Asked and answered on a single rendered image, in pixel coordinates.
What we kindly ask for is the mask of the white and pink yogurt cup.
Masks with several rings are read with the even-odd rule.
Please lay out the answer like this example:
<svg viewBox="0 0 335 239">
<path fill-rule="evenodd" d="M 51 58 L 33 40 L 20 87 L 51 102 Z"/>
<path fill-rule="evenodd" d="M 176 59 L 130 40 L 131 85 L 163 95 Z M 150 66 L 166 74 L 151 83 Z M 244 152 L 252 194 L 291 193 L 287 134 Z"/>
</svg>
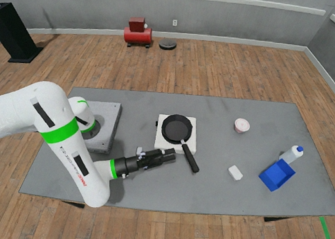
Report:
<svg viewBox="0 0 335 239">
<path fill-rule="evenodd" d="M 235 130 L 239 133 L 247 131 L 249 129 L 249 124 L 246 120 L 239 118 L 235 121 Z M 242 131 L 244 130 L 244 131 Z"/>
</svg>

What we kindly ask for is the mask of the blue open bin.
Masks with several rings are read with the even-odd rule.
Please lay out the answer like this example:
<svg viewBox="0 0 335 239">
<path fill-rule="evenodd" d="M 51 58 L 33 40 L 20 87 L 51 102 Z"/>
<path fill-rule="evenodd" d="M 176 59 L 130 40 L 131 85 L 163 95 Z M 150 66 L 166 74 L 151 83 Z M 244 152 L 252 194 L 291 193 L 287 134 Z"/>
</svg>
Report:
<svg viewBox="0 0 335 239">
<path fill-rule="evenodd" d="M 272 192 L 279 189 L 287 182 L 296 172 L 281 158 L 269 167 L 265 172 L 259 175 L 268 189 Z"/>
</svg>

